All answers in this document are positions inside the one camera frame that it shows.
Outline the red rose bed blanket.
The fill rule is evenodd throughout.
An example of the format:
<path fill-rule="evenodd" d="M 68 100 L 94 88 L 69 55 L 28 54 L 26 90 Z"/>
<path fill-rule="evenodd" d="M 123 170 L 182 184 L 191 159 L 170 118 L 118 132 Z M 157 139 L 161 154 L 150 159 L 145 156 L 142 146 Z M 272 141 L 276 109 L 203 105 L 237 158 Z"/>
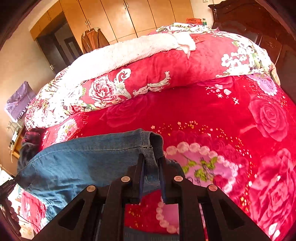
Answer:
<path fill-rule="evenodd" d="M 108 108 L 76 113 L 43 134 L 41 151 L 75 138 L 142 129 L 161 135 L 164 156 L 196 185 L 224 191 L 271 240 L 295 223 L 295 103 L 269 77 L 231 76 L 148 92 Z M 178 207 L 159 189 L 128 205 L 130 235 L 179 234 Z"/>

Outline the blue denim jeans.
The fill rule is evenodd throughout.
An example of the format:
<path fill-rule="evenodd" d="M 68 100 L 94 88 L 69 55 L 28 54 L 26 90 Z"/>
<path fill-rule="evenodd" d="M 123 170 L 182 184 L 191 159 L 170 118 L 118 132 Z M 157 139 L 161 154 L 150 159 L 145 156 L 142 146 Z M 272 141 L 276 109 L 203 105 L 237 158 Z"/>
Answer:
<path fill-rule="evenodd" d="M 144 194 L 160 188 L 157 161 L 164 156 L 161 135 L 142 129 L 75 138 L 54 144 L 18 162 L 17 180 L 46 206 L 52 220 L 84 188 L 103 187 L 145 157 Z"/>

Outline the dark wooden headboard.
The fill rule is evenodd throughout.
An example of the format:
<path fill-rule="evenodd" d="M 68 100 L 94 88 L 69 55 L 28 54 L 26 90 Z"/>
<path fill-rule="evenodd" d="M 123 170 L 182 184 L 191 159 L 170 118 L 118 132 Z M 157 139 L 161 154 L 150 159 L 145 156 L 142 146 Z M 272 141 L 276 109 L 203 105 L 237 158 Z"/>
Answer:
<path fill-rule="evenodd" d="M 295 37 L 257 1 L 221 1 L 208 7 L 213 28 L 240 34 L 266 49 L 281 88 L 295 101 Z"/>

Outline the brown hanging jacket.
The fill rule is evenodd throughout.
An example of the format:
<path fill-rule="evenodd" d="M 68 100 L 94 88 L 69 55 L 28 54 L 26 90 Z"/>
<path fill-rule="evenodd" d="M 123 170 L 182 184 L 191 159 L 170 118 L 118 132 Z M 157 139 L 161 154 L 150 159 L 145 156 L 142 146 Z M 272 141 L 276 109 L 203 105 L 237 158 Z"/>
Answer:
<path fill-rule="evenodd" d="M 81 35 L 81 44 L 82 52 L 84 54 L 110 45 L 100 28 L 91 28 L 86 30 Z"/>

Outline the purple cloth cover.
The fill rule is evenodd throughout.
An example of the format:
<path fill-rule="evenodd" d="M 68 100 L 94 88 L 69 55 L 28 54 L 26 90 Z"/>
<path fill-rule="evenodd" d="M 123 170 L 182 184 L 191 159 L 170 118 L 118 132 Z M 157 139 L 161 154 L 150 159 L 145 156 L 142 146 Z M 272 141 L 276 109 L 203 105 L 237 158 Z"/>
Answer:
<path fill-rule="evenodd" d="M 13 95 L 6 101 L 4 111 L 11 120 L 16 123 L 27 111 L 30 102 L 35 96 L 36 94 L 30 87 L 29 83 L 24 81 L 16 92 L 14 92 Z"/>

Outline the wooden wardrobe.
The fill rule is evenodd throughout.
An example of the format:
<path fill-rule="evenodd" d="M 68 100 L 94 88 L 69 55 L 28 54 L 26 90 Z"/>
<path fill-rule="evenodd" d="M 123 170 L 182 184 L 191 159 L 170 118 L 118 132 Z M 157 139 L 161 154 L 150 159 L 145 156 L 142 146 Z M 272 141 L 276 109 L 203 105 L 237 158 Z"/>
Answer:
<path fill-rule="evenodd" d="M 30 33 L 36 39 L 67 22 L 78 46 L 82 45 L 82 34 L 91 28 L 100 28 L 108 42 L 114 44 L 174 22 L 184 23 L 193 16 L 190 1 L 57 1 Z"/>

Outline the floral folded quilt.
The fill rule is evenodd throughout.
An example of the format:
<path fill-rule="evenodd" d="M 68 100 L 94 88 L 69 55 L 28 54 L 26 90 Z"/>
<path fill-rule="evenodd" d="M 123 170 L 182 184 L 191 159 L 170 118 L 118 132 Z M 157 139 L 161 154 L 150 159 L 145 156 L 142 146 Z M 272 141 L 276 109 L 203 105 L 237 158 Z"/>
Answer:
<path fill-rule="evenodd" d="M 25 126 L 49 128 L 75 113 L 108 108 L 149 91 L 256 73 L 280 82 L 267 51 L 252 40 L 174 23 L 77 58 L 31 101 Z"/>

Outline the dark garment on bed edge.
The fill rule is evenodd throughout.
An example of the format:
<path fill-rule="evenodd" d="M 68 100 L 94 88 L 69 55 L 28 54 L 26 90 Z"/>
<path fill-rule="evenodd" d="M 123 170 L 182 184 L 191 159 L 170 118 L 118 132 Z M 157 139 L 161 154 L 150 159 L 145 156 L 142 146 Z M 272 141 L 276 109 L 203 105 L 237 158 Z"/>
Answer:
<path fill-rule="evenodd" d="M 27 131 L 21 142 L 20 157 L 18 159 L 17 173 L 19 173 L 29 161 L 40 151 L 41 139 L 44 131 L 33 129 Z"/>

